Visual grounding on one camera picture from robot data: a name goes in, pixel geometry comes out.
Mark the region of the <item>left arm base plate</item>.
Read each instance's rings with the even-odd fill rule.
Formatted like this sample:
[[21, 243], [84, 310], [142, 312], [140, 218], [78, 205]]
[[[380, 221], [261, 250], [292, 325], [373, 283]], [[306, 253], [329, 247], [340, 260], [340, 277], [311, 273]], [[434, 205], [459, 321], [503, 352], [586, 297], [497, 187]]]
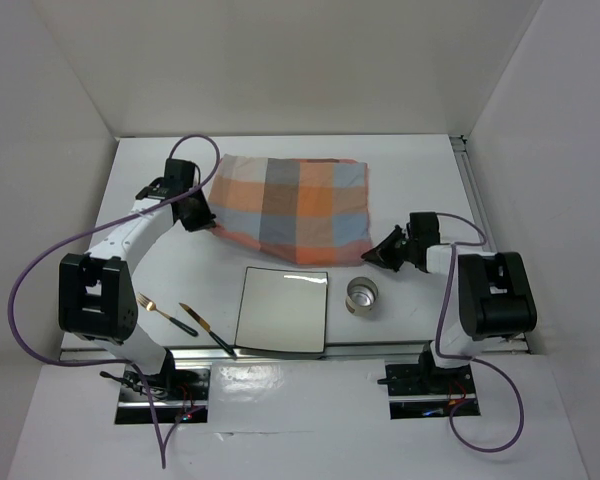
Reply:
[[[123, 375], [111, 376], [101, 372], [120, 385], [116, 425], [146, 425], [152, 423], [150, 406], [138, 374], [126, 367]], [[160, 424], [172, 424], [180, 418], [184, 424], [203, 424], [208, 421], [208, 400], [211, 371], [194, 368], [178, 371], [174, 386], [162, 388], [150, 381], [151, 395]]]

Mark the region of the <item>checkered orange blue cloth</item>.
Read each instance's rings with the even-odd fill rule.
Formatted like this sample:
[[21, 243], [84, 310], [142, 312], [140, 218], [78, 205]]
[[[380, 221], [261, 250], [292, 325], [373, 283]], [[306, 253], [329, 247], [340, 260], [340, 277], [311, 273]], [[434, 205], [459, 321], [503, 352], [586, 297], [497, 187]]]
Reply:
[[291, 264], [354, 266], [372, 248], [364, 162], [226, 154], [208, 201], [214, 235]]

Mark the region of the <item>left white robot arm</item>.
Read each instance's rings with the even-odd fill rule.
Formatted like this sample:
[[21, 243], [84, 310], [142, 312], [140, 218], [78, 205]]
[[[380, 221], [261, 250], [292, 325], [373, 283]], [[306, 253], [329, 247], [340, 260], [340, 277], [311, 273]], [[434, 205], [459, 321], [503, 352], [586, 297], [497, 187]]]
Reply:
[[66, 255], [59, 265], [60, 328], [137, 365], [143, 389], [156, 399], [173, 394], [178, 376], [172, 353], [138, 324], [132, 275], [174, 225], [189, 232], [215, 226], [203, 192], [192, 190], [198, 175], [195, 163], [167, 159], [164, 175], [135, 196], [131, 220], [84, 254]]

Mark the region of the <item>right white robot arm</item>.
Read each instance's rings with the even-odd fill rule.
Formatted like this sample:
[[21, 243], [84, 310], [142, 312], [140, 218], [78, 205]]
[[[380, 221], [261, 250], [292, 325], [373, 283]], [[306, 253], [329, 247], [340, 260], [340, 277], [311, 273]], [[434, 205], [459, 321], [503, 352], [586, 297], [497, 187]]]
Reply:
[[412, 372], [382, 380], [391, 390], [441, 394], [453, 389], [483, 351], [530, 332], [537, 309], [517, 252], [485, 252], [482, 230], [449, 213], [414, 212], [361, 259], [397, 272], [408, 263], [446, 278], [434, 340]]

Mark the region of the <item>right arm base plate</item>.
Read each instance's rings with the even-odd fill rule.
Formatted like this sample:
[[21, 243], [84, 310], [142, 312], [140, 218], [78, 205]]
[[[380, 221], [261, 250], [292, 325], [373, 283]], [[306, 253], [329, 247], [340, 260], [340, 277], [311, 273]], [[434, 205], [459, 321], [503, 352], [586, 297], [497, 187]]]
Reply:
[[414, 363], [386, 364], [377, 381], [385, 387], [392, 420], [480, 416], [471, 368], [466, 365], [450, 373], [427, 372]]

